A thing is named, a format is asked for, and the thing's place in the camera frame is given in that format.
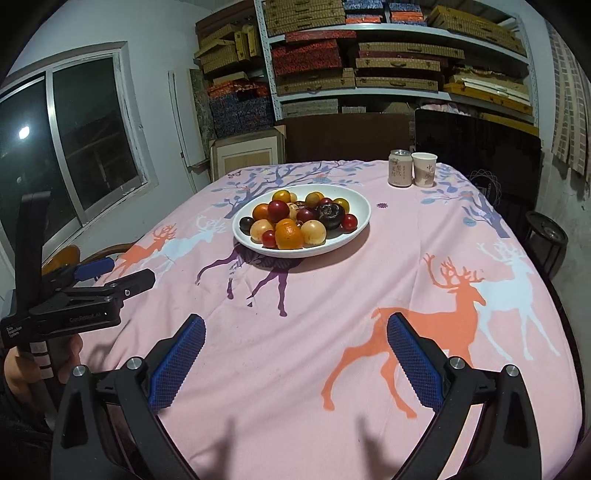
deer print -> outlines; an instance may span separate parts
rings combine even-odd
[[[546,334],[539,318],[534,313],[534,289],[531,285],[529,274],[534,271],[527,262],[527,256],[521,248],[516,248],[513,244],[507,244],[497,241],[494,244],[497,254],[489,252],[483,244],[478,244],[478,249],[484,254],[511,267],[513,278],[510,280],[484,281],[476,288],[480,295],[486,299],[486,305],[476,306],[478,311],[478,328],[486,335],[490,343],[495,347],[500,355],[508,361],[511,357],[495,342],[488,328],[488,322],[491,319],[492,312],[508,312],[517,309],[521,317],[521,338],[523,341],[523,354],[526,360],[532,360],[533,357],[527,348],[527,322],[531,320],[538,331],[542,334],[548,347],[553,354],[560,356],[558,350],[552,345],[550,338]]]
[[[149,260],[166,257],[166,261],[162,265],[152,269],[156,275],[156,282],[170,270],[179,258],[187,255],[199,242],[205,241],[211,243],[214,234],[226,231],[223,219],[202,222],[204,218],[204,216],[197,217],[196,226],[199,229],[198,233],[189,238],[174,238],[150,257]]]
[[[394,384],[394,372],[398,360],[388,344],[386,325],[390,315],[395,312],[401,312],[420,336],[432,338],[437,342],[439,348],[448,350],[450,356],[461,356],[468,364],[472,364],[468,347],[474,341],[478,328],[478,314],[474,302],[481,305],[486,304],[472,284],[480,283],[483,279],[477,278],[476,272],[468,271],[465,267],[462,269],[462,273],[459,274],[451,259],[448,258],[441,264],[440,272],[443,277],[443,283],[441,283],[436,279],[431,267],[434,258],[434,255],[429,254],[423,258],[427,264],[431,282],[436,287],[443,288],[448,293],[453,293],[456,296],[456,309],[453,312],[437,313],[420,313],[400,307],[374,310],[372,318],[376,318],[376,322],[369,340],[363,345],[346,348],[339,364],[324,384],[322,397],[325,410],[332,411],[335,409],[331,398],[332,388],[345,368],[361,358],[387,353],[388,357],[380,370],[380,374],[386,381],[396,406],[406,414],[407,418],[413,419],[417,417],[416,412],[398,395]]]
[[[285,311],[285,289],[287,288],[287,276],[292,268],[297,267],[302,262],[301,258],[274,258],[268,257],[266,255],[261,255],[259,253],[246,248],[244,245],[236,243],[234,245],[234,250],[227,258],[222,258],[220,260],[216,260],[212,264],[209,264],[201,269],[201,271],[197,274],[197,280],[195,283],[199,285],[201,281],[201,276],[206,270],[209,270],[213,267],[218,267],[220,265],[230,265],[228,271],[228,287],[226,292],[228,294],[228,299],[232,300],[234,298],[234,293],[232,290],[232,280],[234,278],[234,273],[236,270],[243,266],[244,264],[250,265],[257,265],[262,268],[270,268],[271,271],[269,274],[261,280],[254,290],[252,291],[251,295],[247,298],[253,299],[256,293],[266,284],[268,284],[274,278],[279,279],[279,285],[277,287],[279,291],[279,304],[277,308],[279,309],[279,315],[282,317],[287,316],[287,312]]]
[[[138,244],[133,244],[131,248],[121,256],[121,263],[113,269],[111,275],[115,273],[117,270],[121,270],[119,275],[123,275],[125,271],[132,265],[138,262],[143,262],[144,260],[150,258],[150,256],[154,252],[162,250],[164,244],[167,241],[172,240],[174,238],[177,232],[174,227],[175,225],[167,225],[165,227],[162,227],[162,229],[160,229],[159,232],[152,232],[152,237],[154,237],[154,241],[147,247],[142,247]]]

glass pane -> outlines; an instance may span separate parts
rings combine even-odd
[[[84,209],[138,175],[119,110],[113,59],[53,74],[57,126]]]
[[[51,191],[48,240],[74,209],[53,150],[42,80],[0,102],[0,221],[13,249],[21,197],[45,190]]]

paper cup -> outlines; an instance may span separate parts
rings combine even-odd
[[[415,152],[412,155],[414,183],[419,187],[432,187],[435,183],[435,163],[437,155]]]

person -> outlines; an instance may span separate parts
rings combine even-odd
[[[58,372],[63,384],[80,364],[82,345],[79,335],[72,336],[70,359]],[[12,348],[0,349],[0,372],[0,478],[49,479],[53,434],[29,387],[41,380],[41,371]]]

white bowl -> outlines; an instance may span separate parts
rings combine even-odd
[[[333,200],[337,198],[344,198],[349,202],[349,213],[352,213],[357,217],[357,228],[350,233],[344,233],[340,228],[329,230],[327,232],[328,234],[326,236],[326,240],[322,245],[316,245],[315,247],[309,245],[297,250],[279,250],[276,248],[266,248],[261,244],[256,244],[251,240],[250,235],[245,235],[240,231],[240,219],[242,217],[252,216],[254,207],[256,207],[259,203],[269,203],[272,200],[273,194],[277,192],[277,190],[288,190],[289,192],[293,192],[297,195],[298,200],[301,201],[305,200],[306,195],[312,192],[322,192],[325,196],[332,198]],[[296,185],[293,187],[287,187],[286,189],[276,189],[271,192],[263,193],[257,198],[251,200],[234,216],[234,220],[232,221],[232,231],[234,232],[234,237],[236,240],[238,240],[242,245],[268,257],[305,258],[332,252],[338,247],[348,244],[367,226],[370,216],[371,206],[369,205],[367,199],[359,192],[347,189],[345,187],[340,187],[338,185],[314,183],[311,185]]]

